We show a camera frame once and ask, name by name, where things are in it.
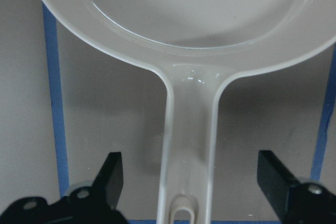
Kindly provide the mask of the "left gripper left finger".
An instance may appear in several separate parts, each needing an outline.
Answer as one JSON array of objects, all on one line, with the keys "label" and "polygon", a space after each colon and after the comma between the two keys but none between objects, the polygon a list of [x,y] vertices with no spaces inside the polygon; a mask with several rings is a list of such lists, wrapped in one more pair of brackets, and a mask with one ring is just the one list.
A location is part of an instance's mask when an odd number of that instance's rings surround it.
[{"label": "left gripper left finger", "polygon": [[1,223],[123,223],[117,204],[123,187],[121,152],[108,154],[92,185],[49,204],[39,196],[20,198],[1,213]]}]

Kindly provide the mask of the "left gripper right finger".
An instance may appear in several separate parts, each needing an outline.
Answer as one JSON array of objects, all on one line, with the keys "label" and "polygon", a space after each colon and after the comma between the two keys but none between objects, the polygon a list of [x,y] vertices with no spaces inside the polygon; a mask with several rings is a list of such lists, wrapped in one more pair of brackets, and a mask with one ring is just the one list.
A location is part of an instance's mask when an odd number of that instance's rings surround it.
[{"label": "left gripper right finger", "polygon": [[281,223],[335,223],[335,194],[297,178],[270,150],[258,152],[257,183]]}]

